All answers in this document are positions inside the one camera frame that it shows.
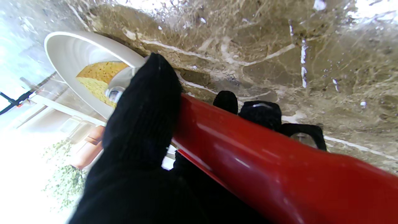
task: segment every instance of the white vein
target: white vein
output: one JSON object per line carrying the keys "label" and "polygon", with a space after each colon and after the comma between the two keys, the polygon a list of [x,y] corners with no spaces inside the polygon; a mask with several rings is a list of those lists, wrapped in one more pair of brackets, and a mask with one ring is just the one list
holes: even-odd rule
{"label": "white vein", "polygon": [[369,148],[361,146],[361,145],[357,145],[357,144],[354,144],[354,143],[351,143],[351,142],[348,142],[348,141],[344,141],[344,140],[341,140],[341,139],[337,139],[337,138],[332,138],[332,137],[329,137],[329,136],[324,136],[324,138],[326,140],[336,141],[336,142],[340,142],[340,143],[349,145],[351,147],[357,148],[359,151],[367,151],[367,152],[370,152],[370,153],[373,153],[373,154],[376,154],[376,155],[381,155],[383,157],[386,157],[387,159],[392,159],[392,160],[398,161],[398,159],[393,157],[393,156],[384,154],[384,153],[376,151],[376,150],[369,149]]}
{"label": "white vein", "polygon": [[307,50],[308,46],[307,43],[305,41],[305,39],[303,39],[301,41],[301,57],[300,57],[300,62],[301,62],[301,80],[302,80],[302,86],[304,88],[307,87],[307,69],[305,68],[305,57],[306,57],[306,53],[305,51]]}
{"label": "white vein", "polygon": [[72,10],[73,14],[76,15],[76,17],[79,19],[79,21],[83,24],[83,26],[88,30],[91,31],[90,27],[88,27],[88,25],[84,22],[84,20],[79,16],[79,13],[76,11],[76,9],[71,6],[70,4],[68,4],[69,8]]}
{"label": "white vein", "polygon": [[[204,56],[204,55],[201,55],[201,54],[198,54],[198,53],[194,53],[194,52],[190,52],[190,51],[184,51],[184,50],[181,50],[178,47],[162,44],[161,42],[158,42],[158,41],[149,41],[149,40],[141,40],[141,41],[143,43],[146,43],[146,44],[153,44],[153,45],[161,46],[161,47],[176,51],[176,52],[181,53],[181,54],[196,56],[198,58],[202,58],[202,59],[205,59],[205,60],[208,60],[208,61],[211,61],[211,62],[220,62],[220,60],[215,59],[213,57],[207,57],[207,56]],[[226,62],[228,62],[230,64],[238,64],[238,65],[243,65],[243,66],[249,66],[249,65],[254,65],[254,64],[266,61],[266,60],[271,59],[273,57],[277,57],[277,56],[279,56],[279,55],[281,55],[281,54],[283,54],[283,53],[285,53],[287,51],[290,51],[294,47],[295,47],[294,44],[290,44],[290,45],[288,45],[286,47],[283,47],[283,48],[279,49],[277,52],[274,52],[273,54],[267,55],[265,58],[263,58],[261,60],[253,61],[253,62],[236,61],[232,57],[229,57],[231,54],[226,51],[226,49],[228,48],[228,45],[226,43],[223,43],[221,45],[221,52],[226,56]]]}
{"label": "white vein", "polygon": [[189,86],[193,86],[193,87],[196,87],[196,88],[201,88],[201,89],[207,90],[207,91],[209,91],[209,92],[211,92],[211,93],[214,93],[214,94],[216,94],[216,95],[218,94],[217,92],[215,92],[215,91],[213,91],[213,90],[211,90],[211,89],[208,89],[208,88],[206,88],[206,87],[204,87],[204,86],[201,86],[201,85],[198,85],[198,84],[195,84],[195,83],[186,81],[185,79],[183,79],[183,78],[181,77],[181,74],[180,74],[179,71],[176,71],[176,74],[177,74],[179,80],[180,80],[182,83],[185,83],[185,84],[187,84],[187,85],[189,85]]}
{"label": "white vein", "polygon": [[217,60],[217,59],[215,59],[213,57],[206,57],[206,56],[198,54],[198,53],[194,53],[194,52],[190,52],[190,51],[184,51],[184,50],[181,50],[178,47],[173,47],[173,46],[169,46],[169,45],[166,45],[166,44],[162,44],[161,42],[158,42],[158,41],[149,41],[149,40],[141,40],[141,41],[146,43],[146,44],[154,44],[154,45],[157,45],[157,46],[161,46],[161,47],[176,51],[176,52],[181,53],[181,54],[196,56],[198,58],[202,58],[202,59],[209,60],[209,61],[212,61],[212,62],[219,62],[219,60]]}
{"label": "white vein", "polygon": [[257,96],[249,96],[249,97],[238,97],[239,100],[251,100],[260,96],[265,96],[267,94],[269,94],[271,91],[265,92],[265,93],[261,93],[260,95]]}

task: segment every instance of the wet surface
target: wet surface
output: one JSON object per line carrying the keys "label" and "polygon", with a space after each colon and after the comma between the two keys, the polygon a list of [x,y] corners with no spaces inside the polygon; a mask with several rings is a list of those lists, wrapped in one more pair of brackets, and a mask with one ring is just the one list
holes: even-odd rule
{"label": "wet surface", "polygon": [[196,98],[230,90],[241,104],[277,102],[285,122],[322,125],[331,152],[398,172],[395,1],[1,2],[2,66],[16,80],[54,72],[48,33],[96,32],[161,53]]}

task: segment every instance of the red pipe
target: red pipe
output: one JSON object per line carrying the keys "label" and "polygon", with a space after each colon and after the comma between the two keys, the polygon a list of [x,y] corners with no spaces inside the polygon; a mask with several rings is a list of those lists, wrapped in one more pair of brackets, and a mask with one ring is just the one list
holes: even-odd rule
{"label": "red pipe", "polygon": [[398,177],[353,157],[303,145],[184,94],[173,142],[274,223],[398,221]]}

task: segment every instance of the green foliage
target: green foliage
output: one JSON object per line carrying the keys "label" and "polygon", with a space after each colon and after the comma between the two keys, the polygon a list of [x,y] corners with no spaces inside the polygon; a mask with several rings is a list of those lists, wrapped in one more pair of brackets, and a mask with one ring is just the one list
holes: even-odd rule
{"label": "green foliage", "polygon": [[47,164],[54,167],[54,174],[43,191],[57,199],[60,207],[55,209],[59,211],[73,208],[84,189],[85,173],[66,163],[71,147],[69,140],[62,140],[46,148],[43,154]]}

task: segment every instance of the red bar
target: red bar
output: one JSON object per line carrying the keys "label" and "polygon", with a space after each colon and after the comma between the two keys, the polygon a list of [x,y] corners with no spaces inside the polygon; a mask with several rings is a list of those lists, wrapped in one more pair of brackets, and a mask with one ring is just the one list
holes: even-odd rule
{"label": "red bar", "polygon": [[398,177],[353,157],[303,145],[184,94],[173,142],[275,223],[398,222]]}

